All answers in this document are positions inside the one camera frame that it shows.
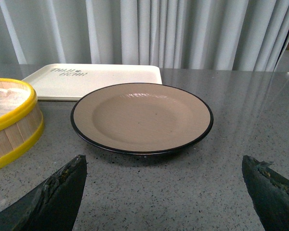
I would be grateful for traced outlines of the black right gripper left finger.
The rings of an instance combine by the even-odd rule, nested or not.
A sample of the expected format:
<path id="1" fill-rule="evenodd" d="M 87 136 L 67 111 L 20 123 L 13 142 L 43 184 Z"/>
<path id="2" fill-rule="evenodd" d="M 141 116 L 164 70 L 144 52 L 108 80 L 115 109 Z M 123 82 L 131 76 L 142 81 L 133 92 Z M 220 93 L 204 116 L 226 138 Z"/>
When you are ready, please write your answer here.
<path id="1" fill-rule="evenodd" d="M 78 155 L 0 212 L 0 231 L 70 231 L 81 204 L 87 162 Z"/>

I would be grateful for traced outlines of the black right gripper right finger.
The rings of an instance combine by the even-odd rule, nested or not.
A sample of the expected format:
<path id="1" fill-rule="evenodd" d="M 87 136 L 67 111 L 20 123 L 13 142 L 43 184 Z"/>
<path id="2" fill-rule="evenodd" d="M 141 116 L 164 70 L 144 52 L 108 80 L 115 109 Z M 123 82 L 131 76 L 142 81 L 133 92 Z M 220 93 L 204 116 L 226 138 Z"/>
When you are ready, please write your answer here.
<path id="1" fill-rule="evenodd" d="M 289 231 L 289 180 L 270 163 L 245 155 L 242 173 L 254 209 L 266 231 Z"/>

